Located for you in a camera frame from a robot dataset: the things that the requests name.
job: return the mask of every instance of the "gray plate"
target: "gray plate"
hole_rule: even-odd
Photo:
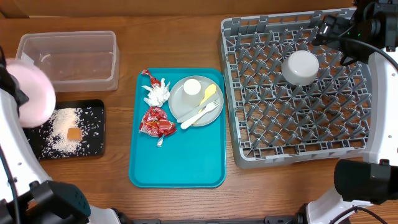
[[[204,90],[206,90],[206,88],[208,86],[210,86],[211,84],[216,85],[216,93],[215,94],[219,96],[217,101],[220,102],[220,105],[213,111],[205,114],[203,117],[201,117],[196,122],[196,124],[194,124],[192,126],[199,127],[199,126],[204,126],[204,125],[210,124],[220,115],[221,111],[223,110],[224,96],[223,96],[223,92],[221,91],[219,86],[213,80],[206,78],[206,77],[194,75],[191,77],[185,77],[185,78],[181,79],[180,81],[178,81],[173,86],[172,91],[170,92],[170,97],[168,100],[170,111],[172,112],[174,118],[179,119],[195,108],[193,106],[186,105],[182,102],[182,92],[183,92],[182,87],[183,87],[185,81],[187,81],[190,78],[194,78],[194,79],[198,80],[200,82],[201,87]]]

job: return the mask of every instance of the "dish rack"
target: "dish rack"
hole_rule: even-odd
[[[368,140],[371,79],[366,64],[342,67],[342,53],[313,46],[322,19],[355,8],[225,19],[220,62],[226,83],[234,160],[242,169],[312,159],[360,157]],[[282,62],[313,53],[317,79],[289,84]]]

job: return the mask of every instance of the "candy wrapper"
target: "candy wrapper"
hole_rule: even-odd
[[[176,132],[175,123],[167,120],[167,114],[159,107],[152,106],[145,113],[139,125],[139,132],[158,137],[157,147],[162,146],[164,136]]]
[[[148,93],[148,98],[144,98],[144,101],[149,105],[149,106],[158,106],[162,107],[163,103],[165,103],[170,96],[169,92],[169,85],[170,82],[165,86],[164,85],[164,78],[162,78],[161,81],[157,80],[154,78],[148,70],[143,70],[142,75],[148,75],[150,78],[150,85],[149,86],[142,86],[146,90],[149,91]]]

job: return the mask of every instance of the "wooden table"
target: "wooden table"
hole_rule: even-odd
[[[220,23],[232,16],[151,16],[7,19],[0,22],[0,45],[15,57],[20,38],[39,32],[112,30],[120,49],[117,91],[62,93],[58,100],[99,98],[106,106],[106,151],[100,159],[43,161],[54,180],[78,186],[92,205],[115,207],[130,218],[162,220],[263,218],[292,215],[333,184],[336,160],[285,167],[242,170],[236,167],[227,135],[227,177],[216,189],[139,189],[129,180],[134,93],[139,72],[147,67],[220,69],[217,40]],[[398,202],[371,207],[397,223]],[[353,223],[376,223],[364,213]]]

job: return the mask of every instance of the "teal tray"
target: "teal tray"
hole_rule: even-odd
[[[157,79],[165,78],[170,89],[182,78],[201,75],[213,80],[224,90],[222,74],[212,68],[150,68]],[[139,75],[132,125],[129,176],[131,182],[143,188],[218,187],[226,176],[226,115],[225,105],[220,116],[203,127],[182,130],[164,138],[163,146],[156,147],[157,138],[139,133],[139,124],[149,106],[144,102],[150,86],[148,76]],[[176,122],[169,104],[163,104],[168,119]]]

